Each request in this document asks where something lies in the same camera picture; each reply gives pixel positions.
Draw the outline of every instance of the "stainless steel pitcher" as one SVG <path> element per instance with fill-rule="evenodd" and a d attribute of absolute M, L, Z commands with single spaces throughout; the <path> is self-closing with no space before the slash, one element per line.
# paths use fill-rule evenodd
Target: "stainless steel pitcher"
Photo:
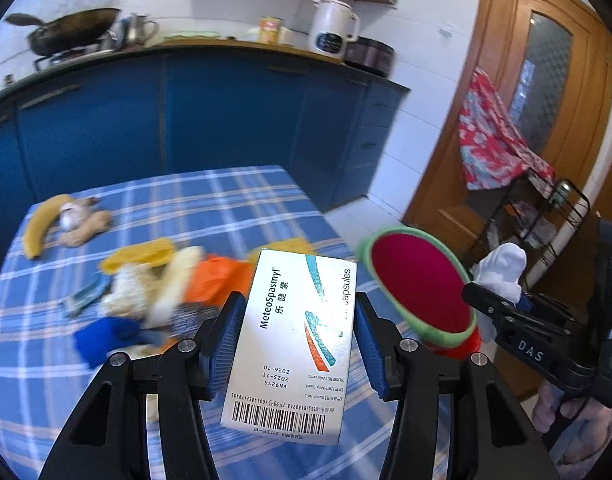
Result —
<path fill-rule="evenodd" d="M 147 23 L 154 25 L 152 32 L 146 34 Z M 144 46 L 159 31 L 159 24 L 148 19 L 146 14 L 131 14 L 120 22 L 119 34 L 117 35 L 117 48 L 134 48 Z"/>

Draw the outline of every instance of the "screw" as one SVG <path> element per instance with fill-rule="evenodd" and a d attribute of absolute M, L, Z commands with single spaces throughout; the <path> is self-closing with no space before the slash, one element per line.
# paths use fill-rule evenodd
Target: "screw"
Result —
<path fill-rule="evenodd" d="M 121 366 L 126 362 L 126 354 L 122 352 L 117 352 L 110 356 L 110 365 L 111 366 Z"/>
<path fill-rule="evenodd" d="M 488 362 L 488 358 L 481 352 L 475 352 L 470 356 L 470 360 L 477 366 L 483 366 Z"/>
<path fill-rule="evenodd" d="M 196 346 L 195 341 L 192 339 L 183 339 L 177 344 L 180 352 L 192 352 Z"/>
<path fill-rule="evenodd" d="M 414 339 L 401 339 L 399 348 L 404 352 L 414 352 L 419 348 L 419 344 Z"/>

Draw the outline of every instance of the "table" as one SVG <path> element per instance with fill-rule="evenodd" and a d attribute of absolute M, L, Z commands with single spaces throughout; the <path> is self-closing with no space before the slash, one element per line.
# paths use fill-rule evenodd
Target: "table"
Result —
<path fill-rule="evenodd" d="M 94 373 L 81 361 L 72 334 L 100 317 L 97 307 L 69 320 L 61 302 L 116 248 L 169 237 L 178 247 L 202 245 L 209 253 L 245 258 L 264 243 L 300 236 L 321 255 L 353 258 L 278 166 L 158 176 L 76 194 L 91 195 L 113 212 L 112 230 L 81 248 L 68 249 L 57 245 L 57 228 L 52 228 L 42 258 L 29 262 L 21 234 L 33 206 L 0 273 L 0 453 L 22 480 L 38 477 Z M 381 317 L 413 336 L 362 265 L 357 269 L 357 290 L 368 293 Z M 201 405 L 221 480 L 377 479 L 396 409 L 395 403 L 382 402 L 371 389 L 354 339 L 338 446 L 284 443 L 221 428 L 222 405 L 223 392 Z M 439 408 L 446 418 L 446 406 L 440 403 Z M 435 478 L 445 476 L 448 440 L 449 430 L 440 425 Z M 148 455 L 152 478 L 165 478 L 156 424 L 148 428 Z"/>

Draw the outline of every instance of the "frying pan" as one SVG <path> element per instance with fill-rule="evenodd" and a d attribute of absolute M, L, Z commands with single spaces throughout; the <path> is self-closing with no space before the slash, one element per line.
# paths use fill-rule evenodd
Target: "frying pan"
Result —
<path fill-rule="evenodd" d="M 52 56 L 64 50 L 93 43 L 115 22 L 119 9 L 91 9 L 44 23 L 30 14 L 14 12 L 6 21 L 18 27 L 36 25 L 28 35 L 30 48 L 38 56 Z"/>

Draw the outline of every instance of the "yellow can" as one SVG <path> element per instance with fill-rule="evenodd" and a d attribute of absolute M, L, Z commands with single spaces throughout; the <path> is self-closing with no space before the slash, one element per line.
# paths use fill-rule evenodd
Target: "yellow can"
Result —
<path fill-rule="evenodd" d="M 279 32 L 281 31 L 281 18 L 264 16 L 259 22 L 259 43 L 276 45 L 279 43 Z"/>

